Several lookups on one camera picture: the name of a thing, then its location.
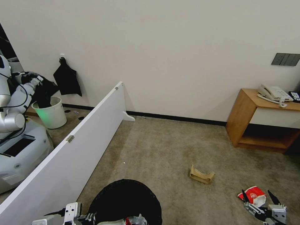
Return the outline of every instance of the white trash can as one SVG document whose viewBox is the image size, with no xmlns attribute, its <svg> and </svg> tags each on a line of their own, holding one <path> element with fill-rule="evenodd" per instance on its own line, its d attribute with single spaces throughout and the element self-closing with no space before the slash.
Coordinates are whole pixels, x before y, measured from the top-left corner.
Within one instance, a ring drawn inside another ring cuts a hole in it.
<svg viewBox="0 0 300 225">
<path fill-rule="evenodd" d="M 67 122 L 62 100 L 59 97 L 51 97 L 50 104 L 50 107 L 39 108 L 37 102 L 34 102 L 31 107 L 37 112 L 45 127 L 49 129 L 59 128 Z"/>
</svg>

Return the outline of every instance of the wooden nightstand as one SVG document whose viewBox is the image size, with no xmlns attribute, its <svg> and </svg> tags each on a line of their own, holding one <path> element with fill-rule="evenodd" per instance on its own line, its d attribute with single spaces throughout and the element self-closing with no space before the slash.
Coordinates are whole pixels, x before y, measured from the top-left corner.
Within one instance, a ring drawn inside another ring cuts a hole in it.
<svg viewBox="0 0 300 225">
<path fill-rule="evenodd" d="M 241 89 L 226 130 L 234 147 L 285 153 L 300 134 L 300 103 L 286 108 L 257 97 L 256 89 Z"/>
</svg>

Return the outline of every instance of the telephone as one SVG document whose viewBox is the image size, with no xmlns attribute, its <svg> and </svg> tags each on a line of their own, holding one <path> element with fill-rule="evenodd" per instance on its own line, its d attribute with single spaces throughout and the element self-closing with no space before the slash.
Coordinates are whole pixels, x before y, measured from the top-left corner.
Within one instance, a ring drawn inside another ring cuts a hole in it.
<svg viewBox="0 0 300 225">
<path fill-rule="evenodd" d="M 267 100 L 269 102 L 273 102 L 279 104 L 279 107 L 284 108 L 287 104 L 283 102 L 292 102 L 293 98 L 289 96 L 284 90 L 280 87 L 269 86 L 269 85 L 261 85 L 258 88 L 258 97 Z"/>
</svg>

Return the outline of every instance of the hanging black bag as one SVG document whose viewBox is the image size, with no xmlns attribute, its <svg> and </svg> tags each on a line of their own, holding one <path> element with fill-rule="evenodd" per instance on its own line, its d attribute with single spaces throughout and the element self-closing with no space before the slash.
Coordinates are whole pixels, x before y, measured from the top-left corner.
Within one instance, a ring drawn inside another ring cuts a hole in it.
<svg viewBox="0 0 300 225">
<path fill-rule="evenodd" d="M 60 66 L 53 74 L 57 86 L 62 95 L 66 94 L 78 94 L 82 97 L 80 85 L 76 78 L 76 70 L 73 70 L 68 66 L 64 57 L 59 59 Z"/>
</svg>

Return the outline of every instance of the gray switch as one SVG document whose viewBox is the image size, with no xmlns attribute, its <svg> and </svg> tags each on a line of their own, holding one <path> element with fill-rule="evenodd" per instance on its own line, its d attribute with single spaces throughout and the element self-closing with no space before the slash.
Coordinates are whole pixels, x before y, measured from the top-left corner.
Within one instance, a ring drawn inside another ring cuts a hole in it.
<svg viewBox="0 0 300 225">
<path fill-rule="evenodd" d="M 284 54 L 284 57 L 280 63 L 281 66 L 285 65 L 285 62 L 288 60 L 289 56 L 290 56 L 290 54 Z"/>
<path fill-rule="evenodd" d="M 277 53 L 273 59 L 272 65 L 280 65 L 281 61 L 284 58 L 284 53 Z"/>
<path fill-rule="evenodd" d="M 295 57 L 289 66 L 295 66 L 300 60 L 300 54 L 295 54 Z"/>
<path fill-rule="evenodd" d="M 280 66 L 295 66 L 299 60 L 300 54 L 277 53 L 271 64 Z"/>
</svg>

